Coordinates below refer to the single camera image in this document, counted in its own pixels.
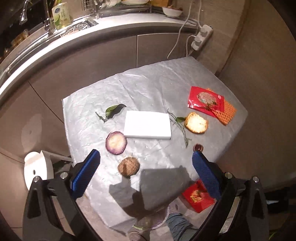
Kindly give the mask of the red cardboard box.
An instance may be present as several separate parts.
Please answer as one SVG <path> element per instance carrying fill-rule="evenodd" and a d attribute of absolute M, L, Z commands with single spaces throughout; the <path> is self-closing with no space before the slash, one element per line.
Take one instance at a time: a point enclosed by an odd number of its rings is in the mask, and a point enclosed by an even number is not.
<path fill-rule="evenodd" d="M 188 187 L 182 196 L 197 213 L 215 204 L 215 199 L 210 196 L 201 179 Z"/>

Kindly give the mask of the white toilet paper roll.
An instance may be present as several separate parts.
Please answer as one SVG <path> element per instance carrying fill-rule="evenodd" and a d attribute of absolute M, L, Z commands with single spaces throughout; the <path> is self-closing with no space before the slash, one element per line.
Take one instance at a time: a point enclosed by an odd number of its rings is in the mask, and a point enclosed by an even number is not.
<path fill-rule="evenodd" d="M 30 190 L 33 179 L 40 176 L 42 180 L 54 178 L 53 165 L 59 161 L 72 163 L 70 157 L 50 153 L 47 151 L 30 152 L 24 158 L 24 178 L 28 190 Z"/>

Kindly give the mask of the thin green twig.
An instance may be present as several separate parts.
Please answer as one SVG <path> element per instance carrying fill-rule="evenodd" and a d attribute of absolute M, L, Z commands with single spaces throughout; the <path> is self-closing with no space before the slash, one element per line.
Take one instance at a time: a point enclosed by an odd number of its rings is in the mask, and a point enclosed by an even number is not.
<path fill-rule="evenodd" d="M 176 125 L 178 127 L 178 129 L 182 132 L 185 148 L 187 148 L 189 145 L 189 141 L 191 139 L 187 137 L 186 130 L 185 130 L 184 124 L 185 124 L 186 118 L 175 116 L 172 112 L 169 111 L 169 109 L 166 110 L 166 113 L 169 115 L 170 122 L 173 125 Z"/>

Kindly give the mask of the red snack packet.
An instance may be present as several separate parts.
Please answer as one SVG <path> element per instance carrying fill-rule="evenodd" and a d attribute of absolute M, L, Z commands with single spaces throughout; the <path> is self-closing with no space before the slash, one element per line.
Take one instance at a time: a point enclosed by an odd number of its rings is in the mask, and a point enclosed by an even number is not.
<path fill-rule="evenodd" d="M 215 117 L 215 111 L 224 112 L 224 96 L 208 89 L 192 86 L 188 98 L 188 108 Z"/>

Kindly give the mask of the white power strip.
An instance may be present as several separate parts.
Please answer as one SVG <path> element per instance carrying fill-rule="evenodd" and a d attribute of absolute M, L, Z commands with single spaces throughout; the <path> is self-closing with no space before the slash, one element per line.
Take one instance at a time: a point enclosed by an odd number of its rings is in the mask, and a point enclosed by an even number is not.
<path fill-rule="evenodd" d="M 194 51 L 201 50 L 206 42 L 210 39 L 212 34 L 213 28 L 210 25 L 203 25 L 191 43 L 192 49 Z"/>

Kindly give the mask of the white bowl with food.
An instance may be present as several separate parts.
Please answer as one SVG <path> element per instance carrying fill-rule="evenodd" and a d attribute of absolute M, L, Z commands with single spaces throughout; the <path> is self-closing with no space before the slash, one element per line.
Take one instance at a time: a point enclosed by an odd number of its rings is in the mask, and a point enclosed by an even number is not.
<path fill-rule="evenodd" d="M 171 17 L 171 18 L 178 18 L 181 16 L 183 12 L 182 9 L 175 9 L 175 8 L 169 8 L 169 7 L 162 7 L 162 10 L 167 17 Z"/>

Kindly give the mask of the green leaf with stem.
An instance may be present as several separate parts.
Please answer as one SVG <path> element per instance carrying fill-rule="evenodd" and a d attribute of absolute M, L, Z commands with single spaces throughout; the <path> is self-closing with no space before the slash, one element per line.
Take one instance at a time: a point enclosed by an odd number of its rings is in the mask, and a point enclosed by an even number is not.
<path fill-rule="evenodd" d="M 120 103 L 107 108 L 105 111 L 105 117 L 99 115 L 97 112 L 95 112 L 95 114 L 100 120 L 106 123 L 108 120 L 112 119 L 115 115 L 119 114 L 124 108 L 126 108 L 126 105 Z"/>

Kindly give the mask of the chrome kitchen faucet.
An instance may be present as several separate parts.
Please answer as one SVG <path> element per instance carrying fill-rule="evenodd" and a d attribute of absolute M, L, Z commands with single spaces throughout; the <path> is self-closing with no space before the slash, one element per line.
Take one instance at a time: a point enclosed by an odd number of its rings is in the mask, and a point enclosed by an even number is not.
<path fill-rule="evenodd" d="M 55 1 L 24 1 L 19 25 L 29 28 L 42 24 L 45 31 L 52 35 L 55 31 L 51 10 Z"/>

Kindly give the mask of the grey cabinet doors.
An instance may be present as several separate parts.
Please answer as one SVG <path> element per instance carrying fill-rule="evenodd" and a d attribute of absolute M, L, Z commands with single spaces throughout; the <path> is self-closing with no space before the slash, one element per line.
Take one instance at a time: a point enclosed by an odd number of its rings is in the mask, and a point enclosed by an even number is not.
<path fill-rule="evenodd" d="M 91 43 L 45 57 L 12 75 L 1 100 L 1 153 L 19 162 L 32 151 L 69 156 L 63 98 L 117 73 L 183 57 L 186 37 L 159 33 Z"/>

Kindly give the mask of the white foam block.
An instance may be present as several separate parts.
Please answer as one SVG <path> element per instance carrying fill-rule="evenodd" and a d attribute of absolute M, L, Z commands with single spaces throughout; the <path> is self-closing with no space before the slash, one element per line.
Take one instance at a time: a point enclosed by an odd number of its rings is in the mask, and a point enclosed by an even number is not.
<path fill-rule="evenodd" d="M 128 110 L 123 134 L 127 138 L 156 140 L 171 139 L 171 123 L 168 113 Z"/>

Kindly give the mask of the purple onion slice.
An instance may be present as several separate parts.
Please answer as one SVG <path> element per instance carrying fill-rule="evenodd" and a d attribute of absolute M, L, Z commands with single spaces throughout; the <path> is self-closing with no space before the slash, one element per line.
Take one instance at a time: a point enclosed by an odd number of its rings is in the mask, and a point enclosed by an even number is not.
<path fill-rule="evenodd" d="M 121 132 L 110 133 L 105 141 L 105 147 L 108 152 L 114 155 L 120 155 L 127 146 L 127 139 Z"/>

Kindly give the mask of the orange peel piece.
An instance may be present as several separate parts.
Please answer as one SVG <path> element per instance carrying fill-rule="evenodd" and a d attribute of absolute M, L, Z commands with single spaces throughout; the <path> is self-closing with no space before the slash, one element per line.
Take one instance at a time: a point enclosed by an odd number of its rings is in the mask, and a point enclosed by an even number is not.
<path fill-rule="evenodd" d="M 184 125 L 190 132 L 202 134 L 208 128 L 208 121 L 192 112 L 186 117 Z"/>

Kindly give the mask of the silver plastic table cover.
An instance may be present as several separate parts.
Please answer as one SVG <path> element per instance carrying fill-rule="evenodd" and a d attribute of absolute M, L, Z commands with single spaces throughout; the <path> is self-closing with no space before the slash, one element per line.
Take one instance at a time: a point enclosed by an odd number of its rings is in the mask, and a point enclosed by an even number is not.
<path fill-rule="evenodd" d="M 185 117 L 192 86 L 210 89 L 236 108 L 233 120 L 226 126 L 216 118 L 203 115 L 209 125 L 204 134 L 186 132 L 191 140 L 185 148 L 182 132 L 171 125 L 170 140 L 130 139 L 121 155 L 106 150 L 107 136 L 122 132 L 128 110 L 166 113 Z M 119 114 L 104 123 L 107 108 L 125 104 Z M 75 163 L 82 162 L 91 150 L 100 152 L 97 168 L 86 195 L 104 224 L 126 233 L 137 221 L 137 207 L 155 210 L 176 199 L 198 174 L 192 165 L 193 145 L 201 144 L 203 153 L 217 161 L 243 127 L 248 112 L 236 96 L 212 72 L 192 57 L 174 59 L 130 69 L 77 90 L 63 99 L 67 142 Z M 140 163 L 138 172 L 123 177 L 117 167 L 127 158 Z"/>

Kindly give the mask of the stainless steel sink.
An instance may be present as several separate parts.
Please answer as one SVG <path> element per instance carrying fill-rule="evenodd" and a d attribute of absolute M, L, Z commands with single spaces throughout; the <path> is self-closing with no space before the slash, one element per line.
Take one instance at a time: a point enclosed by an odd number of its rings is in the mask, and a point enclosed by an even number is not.
<path fill-rule="evenodd" d="M 55 40 L 71 34 L 72 32 L 81 31 L 95 25 L 98 25 L 98 23 L 94 19 L 88 17 L 79 18 L 67 27 L 55 30 L 52 35 L 49 35 L 44 29 L 37 30 L 17 45 L 8 56 L 5 57 L 4 61 L 1 63 L 1 73 L 5 71 L 12 72 L 12 69 L 22 65 L 23 62 L 27 61 L 27 59 Z"/>

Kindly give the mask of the person's leg in jeans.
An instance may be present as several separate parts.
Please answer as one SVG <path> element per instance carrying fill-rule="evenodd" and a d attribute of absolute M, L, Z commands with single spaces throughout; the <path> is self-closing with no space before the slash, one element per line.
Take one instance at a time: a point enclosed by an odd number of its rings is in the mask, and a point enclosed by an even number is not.
<path fill-rule="evenodd" d="M 187 241 L 199 231 L 181 213 L 170 213 L 166 224 L 174 241 Z"/>

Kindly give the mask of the green dish soap bottle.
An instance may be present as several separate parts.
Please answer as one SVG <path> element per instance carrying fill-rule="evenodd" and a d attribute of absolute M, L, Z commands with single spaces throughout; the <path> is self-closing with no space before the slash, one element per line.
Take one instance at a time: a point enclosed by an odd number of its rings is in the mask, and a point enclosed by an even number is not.
<path fill-rule="evenodd" d="M 55 28 L 60 30 L 71 23 L 68 3 L 64 1 L 55 1 L 52 8 L 52 15 Z"/>

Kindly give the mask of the brown round cookie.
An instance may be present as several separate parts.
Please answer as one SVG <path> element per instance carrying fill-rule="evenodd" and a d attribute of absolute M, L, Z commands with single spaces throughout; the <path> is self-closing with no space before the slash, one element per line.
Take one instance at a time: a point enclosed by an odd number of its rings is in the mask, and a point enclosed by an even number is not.
<path fill-rule="evenodd" d="M 123 159 L 117 167 L 119 173 L 125 178 L 130 178 L 135 175 L 139 168 L 140 163 L 135 157 L 127 157 Z"/>

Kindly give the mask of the purple lined trash basket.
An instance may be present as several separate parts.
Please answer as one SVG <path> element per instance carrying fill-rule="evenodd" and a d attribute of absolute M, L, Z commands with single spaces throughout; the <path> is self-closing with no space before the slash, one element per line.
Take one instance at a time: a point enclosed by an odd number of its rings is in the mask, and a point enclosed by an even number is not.
<path fill-rule="evenodd" d="M 164 205 L 153 211 L 144 208 L 135 208 L 133 210 L 136 222 L 133 227 L 137 230 L 155 230 L 162 226 L 170 213 L 169 205 Z"/>

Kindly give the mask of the metal dish rack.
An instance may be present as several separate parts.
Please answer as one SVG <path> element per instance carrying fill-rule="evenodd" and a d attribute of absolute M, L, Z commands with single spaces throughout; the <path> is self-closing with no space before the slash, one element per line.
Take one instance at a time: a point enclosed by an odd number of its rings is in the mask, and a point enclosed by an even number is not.
<path fill-rule="evenodd" d="M 126 1 L 126 3 L 124 1 L 81 1 L 81 4 L 86 16 L 93 16 L 96 19 L 152 11 L 149 1 Z"/>

